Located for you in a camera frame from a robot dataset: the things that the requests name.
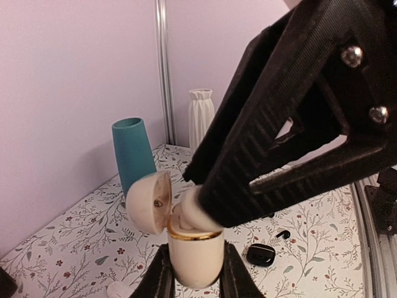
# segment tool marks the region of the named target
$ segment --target white wall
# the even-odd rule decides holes
[[[111,124],[164,141],[154,1],[0,8],[0,256],[116,174]]]
[[[187,91],[213,89],[217,109],[248,43],[288,11],[282,0],[167,1],[178,145],[189,145]]]

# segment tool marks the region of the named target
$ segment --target screw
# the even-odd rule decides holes
[[[386,107],[372,107],[370,109],[370,118],[376,124],[386,124],[389,119],[389,111]]]
[[[364,59],[364,52],[356,45],[351,45],[341,53],[342,61],[351,68],[358,67]]]

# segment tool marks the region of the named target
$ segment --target vase opening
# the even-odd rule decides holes
[[[113,127],[115,129],[126,129],[129,127],[136,126],[140,122],[142,122],[141,118],[127,118],[127,119],[117,121],[116,123],[113,124]]]

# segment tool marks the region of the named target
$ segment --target metal pole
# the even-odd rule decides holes
[[[164,126],[166,142],[176,145],[176,128],[174,107],[172,103],[171,75],[169,71],[166,1],[156,0],[157,48],[159,74],[161,84],[161,99],[163,104]]]

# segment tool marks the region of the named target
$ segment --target tabletop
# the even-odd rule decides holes
[[[172,179],[173,203],[191,185],[182,174],[188,148],[162,145],[153,150],[156,167]],[[291,237],[276,238],[282,230]],[[225,230],[252,279],[267,298],[363,297],[360,240],[350,186],[330,191]],[[116,176],[82,199],[0,260],[18,284],[16,298],[107,297],[106,286],[123,281],[136,288],[166,231],[149,235],[134,228]],[[268,268],[246,262],[253,243],[275,248]],[[218,283],[191,290],[176,283],[178,298],[218,297]]]

